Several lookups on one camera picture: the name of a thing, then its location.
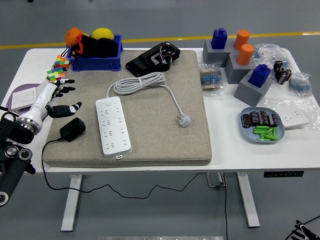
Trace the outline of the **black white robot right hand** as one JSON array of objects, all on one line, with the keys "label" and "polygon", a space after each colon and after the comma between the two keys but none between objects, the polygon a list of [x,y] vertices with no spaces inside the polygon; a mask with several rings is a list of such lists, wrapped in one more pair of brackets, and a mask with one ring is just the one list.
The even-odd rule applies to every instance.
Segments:
[{"label": "black white robot right hand", "polygon": [[296,229],[292,231],[292,240],[320,240],[320,237],[310,231],[301,221],[296,220]]}]

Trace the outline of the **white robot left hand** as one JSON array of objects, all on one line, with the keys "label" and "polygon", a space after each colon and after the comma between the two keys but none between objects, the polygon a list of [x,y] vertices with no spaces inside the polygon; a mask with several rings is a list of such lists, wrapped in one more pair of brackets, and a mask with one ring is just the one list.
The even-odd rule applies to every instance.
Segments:
[{"label": "white robot left hand", "polygon": [[65,84],[73,84],[74,82],[74,79],[58,79],[48,83],[31,105],[30,110],[20,115],[16,121],[40,125],[46,116],[53,119],[73,116],[82,106],[81,102],[73,105],[55,106],[51,106],[50,103],[54,98],[62,97],[63,94],[74,91],[74,87],[65,86]]}]

